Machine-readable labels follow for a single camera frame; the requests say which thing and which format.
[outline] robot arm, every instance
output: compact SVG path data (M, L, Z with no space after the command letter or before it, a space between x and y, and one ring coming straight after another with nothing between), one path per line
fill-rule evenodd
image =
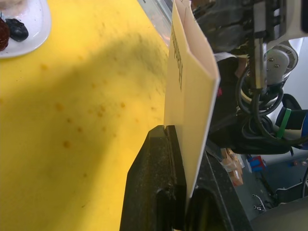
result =
M278 131L265 128L266 121L270 123L267 128L275 128L281 116L288 124L295 118L288 117L288 121L277 108L283 98L284 83L298 60L288 40L308 35L306 5L304 0L204 0L194 10L214 52L229 52L248 59L236 88L239 113L244 115L242 130L250 128L251 123L256 127L248 131L250 137L243 133L247 139L295 147L308 141L305 118L300 128L303 132L295 140L281 137L284 123L280 123ZM270 122L267 116L275 111L280 117Z

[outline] yellow table surface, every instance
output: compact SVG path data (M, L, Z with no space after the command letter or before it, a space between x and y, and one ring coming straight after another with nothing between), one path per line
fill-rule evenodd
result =
M137 0L48 3L46 43L0 61L0 230L116 231L167 47Z

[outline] white plate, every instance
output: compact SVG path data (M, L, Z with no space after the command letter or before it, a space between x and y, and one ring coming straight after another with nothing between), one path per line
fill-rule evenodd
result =
M25 24L29 37L16 42L10 38L9 45L0 51L0 59L27 54L42 45L51 30L51 14L47 0L27 0L25 9L18 15L6 15L5 18L16 18Z

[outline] brown stain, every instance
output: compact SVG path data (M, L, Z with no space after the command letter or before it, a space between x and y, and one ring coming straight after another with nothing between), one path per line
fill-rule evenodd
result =
M73 68L72 68L72 73L73 73L73 75L76 76L76 77L79 76L79 72L78 72L78 70L77 70L76 67L73 67Z
M138 39L139 39L139 43L142 43L142 42L143 42L143 39L142 39L141 34L138 34Z
M43 71L47 71L49 69L49 67L46 65L46 64L41 64L40 65L40 68L43 70Z
M106 111L106 108L105 108L103 105L101 105L101 111L102 111L102 112L105 112L105 111Z
M64 148L70 148L71 147L71 142L70 141L64 141L63 142L63 147Z
M55 107L58 112L61 112L64 110L64 107L61 103L56 103Z

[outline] dark red fruit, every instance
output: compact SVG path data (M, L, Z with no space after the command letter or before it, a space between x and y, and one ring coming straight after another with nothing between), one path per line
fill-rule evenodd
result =
M9 45L10 29L8 25L0 18L0 51Z

